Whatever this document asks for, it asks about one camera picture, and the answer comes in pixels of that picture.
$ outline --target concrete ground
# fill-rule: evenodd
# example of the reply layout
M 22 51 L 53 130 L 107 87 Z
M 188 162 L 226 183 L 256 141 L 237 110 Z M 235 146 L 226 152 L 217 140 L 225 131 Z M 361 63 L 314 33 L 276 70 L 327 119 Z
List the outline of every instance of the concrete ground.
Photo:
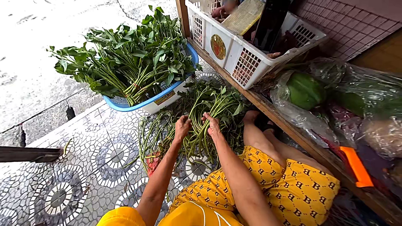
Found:
M 0 146 L 25 146 L 102 99 L 57 73 L 48 46 L 81 46 L 93 27 L 133 27 L 149 4 L 177 17 L 174 0 L 1 1 Z

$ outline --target yellow shorts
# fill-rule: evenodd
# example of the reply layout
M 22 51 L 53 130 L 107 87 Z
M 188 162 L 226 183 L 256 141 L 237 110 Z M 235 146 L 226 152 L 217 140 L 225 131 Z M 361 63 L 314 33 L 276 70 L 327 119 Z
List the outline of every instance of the yellow shorts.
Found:
M 269 206 L 285 226 L 320 225 L 326 220 L 340 187 L 339 180 L 291 159 L 286 160 L 287 166 L 283 168 L 251 146 L 245 146 L 239 157 L 260 183 Z M 236 208 L 222 169 L 182 190 L 168 213 L 188 201 L 220 210 Z

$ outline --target pink tiled wall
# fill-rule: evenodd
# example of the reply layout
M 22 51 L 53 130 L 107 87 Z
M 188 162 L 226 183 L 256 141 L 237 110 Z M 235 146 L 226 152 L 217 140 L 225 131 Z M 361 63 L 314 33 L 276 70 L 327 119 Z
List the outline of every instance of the pink tiled wall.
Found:
M 395 32 L 402 23 L 334 0 L 302 0 L 295 12 L 325 32 L 329 41 L 323 50 L 350 60 Z

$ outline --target bare leg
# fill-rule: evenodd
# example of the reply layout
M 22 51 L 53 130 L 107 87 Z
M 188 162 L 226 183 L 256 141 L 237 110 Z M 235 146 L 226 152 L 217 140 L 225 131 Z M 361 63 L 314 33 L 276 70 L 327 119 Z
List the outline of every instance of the bare leg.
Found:
M 292 159 L 292 160 L 304 163 L 306 165 L 309 165 L 320 171 L 323 171 L 325 173 L 332 175 L 332 173 L 327 168 L 322 166 L 315 159 L 310 158 L 307 155 L 303 154 L 301 151 L 297 150 L 296 148 L 291 147 L 291 146 L 279 141 L 274 136 L 273 129 L 267 129 L 263 132 L 263 134 L 270 141 L 270 143 L 274 146 L 275 150 L 277 152 L 279 152 L 281 156 L 283 156 L 284 159 Z
M 279 163 L 283 168 L 286 166 L 286 159 L 275 150 L 274 145 L 265 137 L 263 132 L 254 125 L 254 121 L 257 118 L 258 111 L 247 111 L 243 118 L 244 132 L 243 140 L 245 146 L 252 146 L 262 151 L 275 162 Z

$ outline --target white stripe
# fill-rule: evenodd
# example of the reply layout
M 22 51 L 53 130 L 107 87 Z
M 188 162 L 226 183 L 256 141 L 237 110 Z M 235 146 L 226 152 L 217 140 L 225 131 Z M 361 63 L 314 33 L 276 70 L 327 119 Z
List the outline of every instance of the white stripe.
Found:
M 216 214 L 216 217 L 218 218 L 219 226 L 221 226 L 221 219 L 219 219 L 219 216 L 217 214 Z
M 201 206 L 197 205 L 195 202 L 193 202 L 193 201 L 190 201 L 190 202 L 201 208 L 202 213 L 204 214 L 204 226 L 205 226 L 205 211 L 204 211 L 204 209 Z
M 227 223 L 229 226 L 231 226 L 231 224 L 229 224 L 229 222 L 227 222 L 227 220 L 226 220 L 225 218 L 223 218 L 219 213 L 217 213 L 217 212 L 215 212 L 215 211 L 214 211 L 214 213 L 215 213 L 216 216 L 218 217 L 219 226 L 221 225 L 221 221 L 220 221 L 219 217 L 221 217 L 221 218 L 225 221 L 225 223 Z

